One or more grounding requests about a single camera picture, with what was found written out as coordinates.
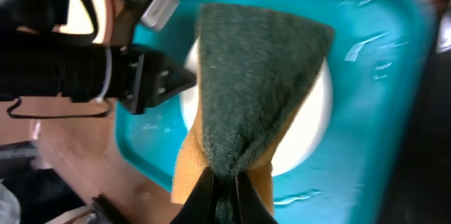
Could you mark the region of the green yellow sponge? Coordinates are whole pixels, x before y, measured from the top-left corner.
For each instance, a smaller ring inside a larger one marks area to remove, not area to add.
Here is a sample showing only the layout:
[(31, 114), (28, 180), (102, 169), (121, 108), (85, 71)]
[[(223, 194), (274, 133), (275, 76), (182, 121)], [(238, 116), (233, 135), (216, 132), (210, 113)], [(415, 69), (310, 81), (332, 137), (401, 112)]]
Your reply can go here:
[(234, 223), (233, 180), (246, 172), (273, 216), (271, 160), (330, 51), (333, 28), (267, 8), (204, 4), (197, 36), (198, 108), (171, 200), (182, 208), (210, 167), (215, 223)]

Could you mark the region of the yellow-green plate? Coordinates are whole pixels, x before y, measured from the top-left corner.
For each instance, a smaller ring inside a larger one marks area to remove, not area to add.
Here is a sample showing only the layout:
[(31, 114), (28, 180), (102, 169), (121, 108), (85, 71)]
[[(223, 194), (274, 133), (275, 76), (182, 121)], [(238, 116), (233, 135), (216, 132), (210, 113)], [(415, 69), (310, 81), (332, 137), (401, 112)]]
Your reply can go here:
[(95, 44), (108, 44), (113, 31), (112, 0), (69, 0), (65, 24), (57, 25), (55, 32), (68, 35), (89, 35), (97, 32)]

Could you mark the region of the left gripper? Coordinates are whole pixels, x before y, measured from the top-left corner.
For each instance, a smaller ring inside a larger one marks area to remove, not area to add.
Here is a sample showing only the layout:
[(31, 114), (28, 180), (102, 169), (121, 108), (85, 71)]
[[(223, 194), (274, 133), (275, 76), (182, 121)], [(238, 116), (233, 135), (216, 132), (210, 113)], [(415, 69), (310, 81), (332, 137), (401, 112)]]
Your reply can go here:
[(133, 114), (194, 87), (197, 76), (159, 51), (144, 47), (58, 45), (58, 94), (72, 102), (115, 98)]

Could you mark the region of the white plate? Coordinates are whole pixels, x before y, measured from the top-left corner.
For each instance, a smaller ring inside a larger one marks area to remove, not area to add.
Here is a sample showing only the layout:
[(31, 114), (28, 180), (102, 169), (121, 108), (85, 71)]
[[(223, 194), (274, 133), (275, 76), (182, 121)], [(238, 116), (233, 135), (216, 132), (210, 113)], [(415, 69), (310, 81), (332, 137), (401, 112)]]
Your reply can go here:
[[(199, 55), (199, 38), (197, 38), (185, 59), (185, 69), (199, 74)], [(180, 94), (180, 110), (188, 131), (193, 126), (198, 101), (198, 83)], [(326, 133), (332, 107), (332, 78), (327, 60), (324, 59), (313, 86), (298, 108), (271, 160), (273, 177), (291, 171), (313, 153)]]

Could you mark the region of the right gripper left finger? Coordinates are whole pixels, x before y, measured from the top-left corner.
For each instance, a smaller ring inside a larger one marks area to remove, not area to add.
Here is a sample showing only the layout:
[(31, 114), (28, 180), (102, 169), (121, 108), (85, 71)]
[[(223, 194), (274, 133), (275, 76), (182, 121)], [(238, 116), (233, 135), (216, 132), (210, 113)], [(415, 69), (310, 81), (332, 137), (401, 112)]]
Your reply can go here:
[(207, 167), (170, 224), (211, 223), (215, 223), (215, 176), (210, 167)]

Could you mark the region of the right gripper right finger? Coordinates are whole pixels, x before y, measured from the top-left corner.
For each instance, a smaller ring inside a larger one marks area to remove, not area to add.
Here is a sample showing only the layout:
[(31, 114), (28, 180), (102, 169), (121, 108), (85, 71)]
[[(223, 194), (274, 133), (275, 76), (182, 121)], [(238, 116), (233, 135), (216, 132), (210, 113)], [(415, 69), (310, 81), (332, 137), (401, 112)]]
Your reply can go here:
[(233, 180), (233, 222), (234, 224), (278, 224), (267, 211), (246, 172), (239, 173)]

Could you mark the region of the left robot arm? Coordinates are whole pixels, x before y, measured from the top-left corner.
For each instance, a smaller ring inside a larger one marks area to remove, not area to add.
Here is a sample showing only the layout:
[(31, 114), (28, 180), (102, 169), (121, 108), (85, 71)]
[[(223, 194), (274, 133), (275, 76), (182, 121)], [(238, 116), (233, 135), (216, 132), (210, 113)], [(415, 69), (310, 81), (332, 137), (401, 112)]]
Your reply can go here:
[(133, 114), (194, 87), (194, 73), (163, 52), (132, 41), (143, 24), (162, 29), (178, 0), (124, 0), (110, 44), (93, 0), (1, 0), (1, 100), (18, 118), (23, 97), (68, 97), (74, 103), (113, 99)]

